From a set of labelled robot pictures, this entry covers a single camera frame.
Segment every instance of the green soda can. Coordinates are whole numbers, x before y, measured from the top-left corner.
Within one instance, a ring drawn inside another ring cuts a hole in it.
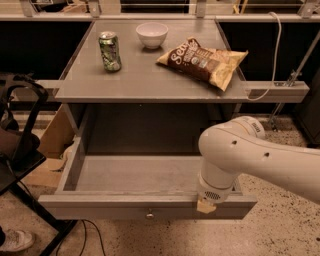
[[[119,40],[116,33],[102,32],[99,36],[99,45],[104,69],[111,72],[120,70]]]

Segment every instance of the cable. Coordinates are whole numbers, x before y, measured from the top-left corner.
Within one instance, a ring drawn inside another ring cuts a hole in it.
[[[272,79],[271,79],[271,84],[269,86],[269,88],[258,98],[250,98],[249,96],[247,97],[249,101],[257,101],[262,99],[264,96],[267,95],[267,93],[270,91],[271,86],[274,83],[274,78],[275,78],[275,74],[276,74],[276,69],[277,69],[277,58],[278,58],[278,49],[279,49],[279,44],[280,44],[280,37],[281,37],[281,32],[282,32],[282,26],[281,26],[281,22],[280,19],[278,17],[278,15],[275,12],[269,12],[269,14],[274,17],[275,19],[277,19],[278,25],[279,25],[279,30],[278,30],[278,37],[277,37],[277,43],[276,43],[276,49],[274,51],[274,60],[273,60],[273,71],[272,71]]]
[[[86,244],[87,244],[87,226],[86,226],[85,222],[88,222],[88,223],[92,224],[92,225],[96,228],[96,230],[97,230],[97,232],[98,232],[98,235],[99,235],[99,240],[100,240],[100,245],[101,245],[102,253],[103,253],[104,256],[106,256],[106,252],[105,252],[104,246],[103,246],[102,236],[101,236],[100,230],[99,230],[99,228],[97,227],[97,225],[94,224],[94,223],[93,223],[92,221],[90,221],[90,220],[81,220],[81,222],[82,222],[83,227],[84,227],[84,241],[83,241],[82,249],[81,249],[81,252],[80,252],[79,256],[81,256],[81,255],[83,254],[84,249],[85,249]],[[59,252],[60,247],[61,247],[62,243],[64,242],[64,240],[65,240],[65,238],[64,238],[64,239],[60,242],[60,244],[58,245],[58,248],[57,248],[57,250],[56,250],[56,256],[58,256],[58,252]]]
[[[86,227],[86,223],[83,220],[81,222],[82,222],[83,227],[84,227],[84,241],[83,241],[82,250],[81,250],[79,256],[82,255],[82,253],[84,251],[84,248],[86,247],[86,244],[87,244],[87,227]]]
[[[90,221],[90,220],[83,220],[83,221],[89,222],[90,224],[92,224],[92,225],[96,228],[96,230],[97,230],[97,232],[98,232],[98,235],[99,235],[99,240],[100,240],[100,245],[101,245],[102,253],[103,253],[104,256],[106,256],[106,252],[105,252],[105,250],[104,250],[103,241],[102,241],[102,236],[101,236],[101,233],[100,233],[99,228],[97,227],[96,224],[94,224],[94,223],[93,223],[92,221]]]

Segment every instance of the speckled floor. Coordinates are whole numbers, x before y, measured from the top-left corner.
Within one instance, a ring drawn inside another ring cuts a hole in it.
[[[278,118],[278,132],[271,130],[267,118],[259,119],[267,131],[267,140],[306,145],[290,116]],[[106,255],[320,255],[319,205],[248,175],[241,175],[240,183],[244,194],[253,194],[258,199],[243,220],[92,221],[101,232]],[[35,197],[53,192],[40,186],[30,186],[30,190]],[[9,193],[1,196],[0,216],[5,229],[27,229],[37,235],[33,247],[14,255],[39,255],[55,235],[50,226]],[[83,255],[102,255],[96,230],[89,223],[86,226],[87,244]],[[78,222],[58,255],[79,255],[84,234],[83,224]]]

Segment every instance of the shoe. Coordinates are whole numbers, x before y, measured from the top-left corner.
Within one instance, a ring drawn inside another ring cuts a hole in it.
[[[6,240],[0,246],[0,252],[18,252],[29,248],[35,241],[35,235],[27,231],[9,229],[4,232]]]

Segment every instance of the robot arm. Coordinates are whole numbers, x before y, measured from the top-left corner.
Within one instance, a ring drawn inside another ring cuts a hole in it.
[[[252,117],[240,117],[205,130],[198,194],[202,204],[225,201],[235,179],[250,174],[320,204],[320,150],[267,142]]]

